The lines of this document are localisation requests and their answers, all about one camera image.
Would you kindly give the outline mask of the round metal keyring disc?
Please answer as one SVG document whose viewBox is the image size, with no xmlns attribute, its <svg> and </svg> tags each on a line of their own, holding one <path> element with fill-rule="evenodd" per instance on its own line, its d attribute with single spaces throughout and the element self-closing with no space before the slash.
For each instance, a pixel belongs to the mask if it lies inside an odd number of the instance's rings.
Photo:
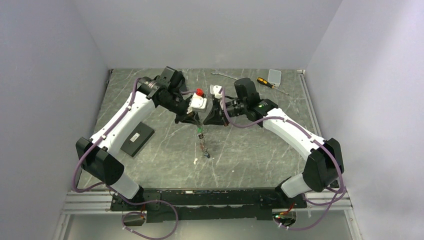
<svg viewBox="0 0 424 240">
<path fill-rule="evenodd" d="M 203 125 L 199 124 L 196 128 L 196 135 L 199 139 L 199 146 L 200 149 L 202 151 L 202 153 L 205 155 L 206 154 L 206 144 L 205 144 L 205 136 L 204 136 L 204 130 L 203 130 Z"/>
</svg>

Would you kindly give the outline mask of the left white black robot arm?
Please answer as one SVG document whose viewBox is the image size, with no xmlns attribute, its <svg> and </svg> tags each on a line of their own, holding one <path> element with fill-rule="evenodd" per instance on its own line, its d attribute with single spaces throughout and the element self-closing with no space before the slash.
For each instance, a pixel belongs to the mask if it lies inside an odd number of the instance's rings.
<svg viewBox="0 0 424 240">
<path fill-rule="evenodd" d="M 131 210 L 143 205 L 144 189 L 125 174 L 124 165 L 115 156 L 141 121 L 158 106 L 174 113 L 177 124 L 200 124 L 198 114 L 188 112 L 191 98 L 184 98 L 185 81 L 181 71 L 169 66 L 154 78 L 137 78 L 129 97 L 109 122 L 89 139 L 81 137 L 75 144 L 77 166 L 98 179 L 100 185 L 118 193 Z"/>
</svg>

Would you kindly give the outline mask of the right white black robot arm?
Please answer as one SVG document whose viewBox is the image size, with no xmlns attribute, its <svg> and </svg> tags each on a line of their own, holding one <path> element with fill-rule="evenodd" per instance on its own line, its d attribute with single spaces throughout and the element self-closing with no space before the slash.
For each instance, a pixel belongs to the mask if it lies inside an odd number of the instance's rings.
<svg viewBox="0 0 424 240">
<path fill-rule="evenodd" d="M 261 98 L 250 78 L 236 80 L 234 88 L 236 97 L 226 101 L 223 86 L 209 87 L 212 109 L 204 125 L 233 125 L 241 129 L 258 125 L 280 137 L 300 154 L 305 160 L 304 170 L 287 178 L 275 189 L 275 200 L 280 207 L 289 207 L 298 195 L 310 191 L 320 193 L 335 180 L 339 181 L 336 193 L 345 190 L 341 145 L 336 139 L 324 139 L 299 125 L 275 102 Z"/>
</svg>

